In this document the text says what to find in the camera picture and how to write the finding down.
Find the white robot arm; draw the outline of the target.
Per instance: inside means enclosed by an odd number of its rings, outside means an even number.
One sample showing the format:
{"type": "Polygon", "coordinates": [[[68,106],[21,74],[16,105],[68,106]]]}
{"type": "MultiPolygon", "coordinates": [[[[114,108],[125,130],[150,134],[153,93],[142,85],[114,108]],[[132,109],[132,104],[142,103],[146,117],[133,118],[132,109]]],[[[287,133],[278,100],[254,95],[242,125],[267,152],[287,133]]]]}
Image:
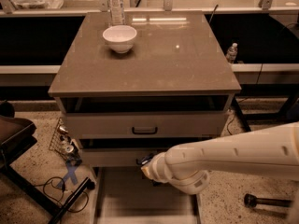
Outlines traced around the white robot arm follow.
{"type": "Polygon", "coordinates": [[[145,177],[194,194],[200,224],[298,222],[299,123],[170,147],[142,161],[145,177]]]}

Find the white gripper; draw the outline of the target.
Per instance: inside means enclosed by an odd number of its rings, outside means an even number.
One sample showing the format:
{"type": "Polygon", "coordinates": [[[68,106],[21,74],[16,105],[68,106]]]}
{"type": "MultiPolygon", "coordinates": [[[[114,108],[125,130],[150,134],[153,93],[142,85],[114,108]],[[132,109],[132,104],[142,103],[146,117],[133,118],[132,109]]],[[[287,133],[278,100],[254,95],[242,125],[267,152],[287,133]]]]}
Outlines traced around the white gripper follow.
{"type": "Polygon", "coordinates": [[[150,161],[149,167],[144,165],[141,167],[141,171],[146,178],[159,183],[168,183],[173,177],[166,163],[164,152],[155,155],[150,161]]]}

